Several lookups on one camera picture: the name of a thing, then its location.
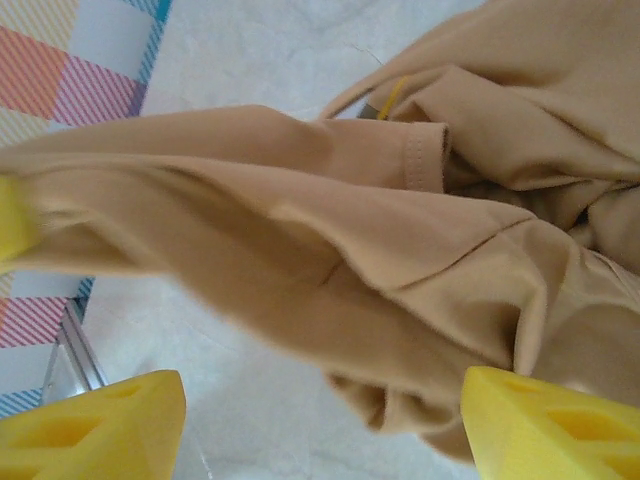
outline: beige garment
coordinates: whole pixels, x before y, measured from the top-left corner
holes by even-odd
[[[373,90],[394,121],[240,107],[6,149],[44,233],[12,265],[174,275],[463,460],[471,365],[640,406],[638,24],[635,0],[494,0],[327,110]]]

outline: yellow string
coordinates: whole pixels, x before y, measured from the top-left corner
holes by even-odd
[[[408,78],[409,77],[405,75],[393,86],[387,102],[384,104],[384,107],[382,107],[382,109],[378,112],[378,115],[376,115],[377,120],[386,120],[387,117],[389,117],[391,107],[393,107],[394,103],[396,103],[396,99],[398,98],[398,95],[400,95],[400,90],[402,90],[402,86],[407,82]]]

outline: white tile floor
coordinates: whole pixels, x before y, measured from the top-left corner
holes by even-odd
[[[174,0],[145,113],[261,103],[312,118],[478,3]],[[168,280],[99,279],[86,331],[111,381],[181,372],[189,412],[176,479],[477,478],[411,436],[368,433],[314,368],[237,332]]]

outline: beige t-shirt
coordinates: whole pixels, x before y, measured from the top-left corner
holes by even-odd
[[[470,460],[491,365],[640,406],[640,3],[494,0],[299,122],[264,107],[0,152],[16,268],[167,273],[322,368],[363,420]],[[380,120],[331,120],[371,92]]]

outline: plaid fabric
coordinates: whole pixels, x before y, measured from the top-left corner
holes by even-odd
[[[0,1],[0,147],[137,116],[170,3]],[[0,418],[37,405],[64,304],[88,298],[92,284],[25,272],[0,276]]]

